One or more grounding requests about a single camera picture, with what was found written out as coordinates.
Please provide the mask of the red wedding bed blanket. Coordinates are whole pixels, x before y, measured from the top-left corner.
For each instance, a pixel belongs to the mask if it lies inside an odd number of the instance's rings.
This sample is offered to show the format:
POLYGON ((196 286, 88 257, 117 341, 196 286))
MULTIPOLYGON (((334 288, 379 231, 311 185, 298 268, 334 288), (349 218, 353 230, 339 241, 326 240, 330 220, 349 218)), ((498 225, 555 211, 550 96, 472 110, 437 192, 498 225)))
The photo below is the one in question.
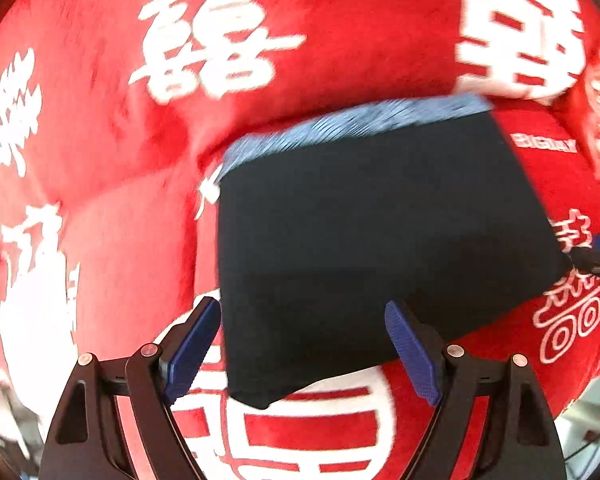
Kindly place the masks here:
POLYGON ((458 94, 491 103, 569 269, 441 338, 525 356, 556 427, 600 376, 600 278, 569 258, 600 234, 598 52, 595 0, 0 0, 0 384, 38 418, 33 454, 80 356, 132 356, 212 297, 220 328, 171 406, 203 479, 404 479, 434 410, 397 354, 266 408, 230 395, 219 176, 244 136, 458 94))

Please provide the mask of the black pants with blue stripes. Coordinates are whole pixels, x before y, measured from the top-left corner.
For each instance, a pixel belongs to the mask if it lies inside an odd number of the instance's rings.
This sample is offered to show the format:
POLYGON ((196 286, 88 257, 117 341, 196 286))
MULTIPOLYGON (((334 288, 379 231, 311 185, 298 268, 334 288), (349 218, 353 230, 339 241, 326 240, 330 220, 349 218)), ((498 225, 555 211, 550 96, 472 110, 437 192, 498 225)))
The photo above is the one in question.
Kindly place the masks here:
POLYGON ((392 361, 392 300, 451 341, 569 269, 491 103, 474 94, 244 136, 219 185, 228 391, 254 408, 392 361))

